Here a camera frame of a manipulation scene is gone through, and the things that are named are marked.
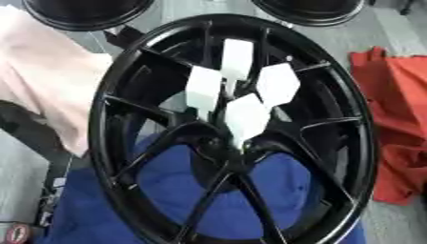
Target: blue towel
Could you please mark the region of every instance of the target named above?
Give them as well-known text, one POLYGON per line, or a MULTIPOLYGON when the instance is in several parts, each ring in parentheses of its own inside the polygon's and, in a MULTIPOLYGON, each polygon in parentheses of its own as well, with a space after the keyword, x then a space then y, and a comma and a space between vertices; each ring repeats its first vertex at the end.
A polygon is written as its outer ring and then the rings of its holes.
MULTIPOLYGON (((136 148, 142 152, 148 141, 136 148)), ((310 188, 310 173, 287 154, 276 154, 258 164, 251 178, 266 200, 274 220, 282 229, 300 217, 310 188)), ((204 189, 193 178, 190 150, 175 146, 151 161, 137 178, 140 189, 170 219, 183 223, 204 189)), ((238 191, 221 194, 201 219, 201 234, 246 239, 262 236, 252 207, 238 191)), ((51 229, 39 236, 37 244, 126 244, 143 243, 111 209, 94 172, 90 169, 69 174, 67 185, 55 210, 51 229)), ((365 244, 357 226, 344 244, 365 244)))

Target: black wheel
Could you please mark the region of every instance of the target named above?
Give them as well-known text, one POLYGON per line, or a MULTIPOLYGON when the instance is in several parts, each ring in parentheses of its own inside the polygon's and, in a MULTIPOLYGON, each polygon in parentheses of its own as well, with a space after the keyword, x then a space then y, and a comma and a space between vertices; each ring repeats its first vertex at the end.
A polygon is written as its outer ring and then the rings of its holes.
POLYGON ((351 20, 364 0, 253 0, 270 15, 303 26, 333 26, 351 20))
POLYGON ((22 0, 40 22, 65 31, 100 31, 133 20, 153 0, 22 0))
POLYGON ((367 105, 351 76, 320 46, 273 22, 232 14, 202 15, 173 22, 144 35, 124 51, 105 75, 93 100, 90 123, 93 166, 112 207, 141 239, 151 243, 335 243, 356 224, 376 178, 376 142, 367 105), (191 109, 158 106, 185 90, 193 65, 219 69, 225 38, 255 44, 247 85, 260 69, 289 61, 301 81, 293 102, 275 109, 264 133, 248 141, 244 154, 229 145, 213 119, 202 122, 191 109), (280 113, 288 114, 288 120, 280 113), (165 128, 144 152, 134 155, 141 125, 165 128), (141 191, 136 175, 173 145, 186 145, 210 180, 183 224, 161 213, 141 191), (266 156, 286 153, 310 172, 319 192, 291 228, 281 230, 249 177, 266 156), (241 191, 260 219, 258 239, 227 240, 196 231, 197 223, 224 191, 241 191))

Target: white cloth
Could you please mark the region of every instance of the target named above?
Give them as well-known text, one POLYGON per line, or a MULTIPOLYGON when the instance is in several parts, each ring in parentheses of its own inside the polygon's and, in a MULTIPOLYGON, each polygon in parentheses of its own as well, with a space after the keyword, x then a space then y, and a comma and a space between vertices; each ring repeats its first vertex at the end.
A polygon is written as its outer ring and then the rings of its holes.
POLYGON ((92 99, 112 58, 11 6, 0 7, 0 23, 0 100, 44 116, 64 148, 83 155, 92 99))

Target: concrete floor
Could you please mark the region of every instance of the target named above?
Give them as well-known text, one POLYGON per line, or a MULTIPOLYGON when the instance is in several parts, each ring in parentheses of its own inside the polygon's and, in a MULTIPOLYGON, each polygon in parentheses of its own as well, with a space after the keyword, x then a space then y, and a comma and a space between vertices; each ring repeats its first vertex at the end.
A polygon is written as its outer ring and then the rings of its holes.
MULTIPOLYGON (((0 0, 0 5, 8 3, 20 5, 16 0, 0 0)), ((349 66, 349 51, 366 51, 372 46, 384 47, 394 55, 427 54, 426 5, 418 2, 410 15, 401 16, 396 11, 399 4, 379 0, 375 8, 366 7, 355 19, 343 25, 329 28, 295 26, 295 29, 315 40, 346 68, 349 66)), ((157 0, 130 25, 141 31, 150 31, 179 18, 220 12, 247 14, 282 23, 256 8, 249 0, 157 0)), ((109 45, 100 31, 65 33, 90 51, 107 52, 113 56, 121 52, 109 45)), ((22 130, 18 134, 21 133, 25 141, 28 132, 22 130)), ((62 169, 70 155, 61 151, 53 139, 47 139, 46 143, 50 144, 44 146, 44 153, 51 155, 51 163, 62 169)), ((40 152, 40 143, 31 146, 38 147, 40 152)), ((86 163, 77 160, 75 167, 86 163)), ((363 216, 363 223, 369 244, 427 243, 427 215, 419 197, 407 207, 372 202, 363 216)))

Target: red cloth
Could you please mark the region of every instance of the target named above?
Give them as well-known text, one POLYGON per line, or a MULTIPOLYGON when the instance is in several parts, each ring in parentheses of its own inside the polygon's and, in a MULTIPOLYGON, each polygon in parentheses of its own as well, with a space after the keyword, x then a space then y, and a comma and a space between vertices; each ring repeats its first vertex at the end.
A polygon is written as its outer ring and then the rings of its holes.
POLYGON ((387 57, 374 47, 350 59, 379 138, 374 200, 406 205, 427 181, 427 56, 387 57))

